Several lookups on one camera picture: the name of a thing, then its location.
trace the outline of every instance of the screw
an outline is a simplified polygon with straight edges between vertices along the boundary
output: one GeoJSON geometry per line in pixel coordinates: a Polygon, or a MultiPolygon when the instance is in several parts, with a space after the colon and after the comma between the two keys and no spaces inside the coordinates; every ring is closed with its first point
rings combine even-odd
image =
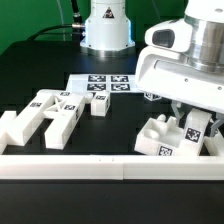
{"type": "Polygon", "coordinates": [[[223,9],[215,9],[216,12],[221,13],[223,12],[223,9]]]}

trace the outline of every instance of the white cube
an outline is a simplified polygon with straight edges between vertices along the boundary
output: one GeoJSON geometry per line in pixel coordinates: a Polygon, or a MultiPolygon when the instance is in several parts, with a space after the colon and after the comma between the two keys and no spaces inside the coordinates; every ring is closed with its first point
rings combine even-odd
{"type": "Polygon", "coordinates": [[[110,92],[97,92],[91,102],[91,115],[105,117],[110,107],[110,92]]]}

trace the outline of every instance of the black table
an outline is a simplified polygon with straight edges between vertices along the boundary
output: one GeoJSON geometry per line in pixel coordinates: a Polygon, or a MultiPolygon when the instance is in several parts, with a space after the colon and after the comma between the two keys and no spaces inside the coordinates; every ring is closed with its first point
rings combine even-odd
{"type": "MultiPolygon", "coordinates": [[[[71,73],[134,74],[140,49],[141,46],[136,55],[98,58],[80,53],[79,46],[72,42],[14,43],[0,56],[0,113],[22,111],[40,89],[64,90],[71,73]]],[[[8,146],[4,154],[133,155],[137,154],[133,150],[136,134],[147,119],[161,112],[172,114],[169,100],[151,103],[142,94],[112,95],[105,118],[90,118],[88,112],[87,106],[63,151],[46,150],[43,137],[35,141],[37,136],[43,136],[46,121],[25,147],[8,146]],[[95,127],[94,131],[87,128],[87,122],[95,127]],[[98,141],[105,128],[114,131],[98,141]],[[123,135],[117,135],[115,129],[123,135]],[[83,141],[85,132],[89,133],[89,142],[83,141]]],[[[204,224],[222,223],[224,219],[221,181],[1,180],[0,183],[1,223],[7,224],[204,224]]]]}

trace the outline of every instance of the metal bracket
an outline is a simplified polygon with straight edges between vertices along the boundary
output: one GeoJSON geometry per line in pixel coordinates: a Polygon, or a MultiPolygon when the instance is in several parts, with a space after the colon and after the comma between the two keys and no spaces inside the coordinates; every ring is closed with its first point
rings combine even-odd
{"type": "Polygon", "coordinates": [[[220,113],[216,113],[216,121],[211,126],[210,137],[214,137],[217,134],[217,130],[220,126],[224,124],[224,115],[220,113]]]}

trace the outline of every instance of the white rectangular block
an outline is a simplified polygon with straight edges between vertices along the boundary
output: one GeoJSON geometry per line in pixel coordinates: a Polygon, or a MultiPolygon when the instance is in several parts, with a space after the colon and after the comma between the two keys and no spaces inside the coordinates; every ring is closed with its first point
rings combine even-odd
{"type": "Polygon", "coordinates": [[[45,132],[46,148],[63,149],[85,106],[84,96],[72,94],[45,132]]]}
{"type": "Polygon", "coordinates": [[[0,118],[0,154],[2,154],[7,146],[7,128],[16,118],[16,111],[5,111],[0,118]]]}
{"type": "Polygon", "coordinates": [[[110,107],[110,92],[97,92],[91,102],[91,115],[105,117],[110,107]]]}
{"type": "Polygon", "coordinates": [[[43,121],[43,111],[53,102],[52,94],[38,94],[8,127],[8,144],[24,146],[43,121]]]}

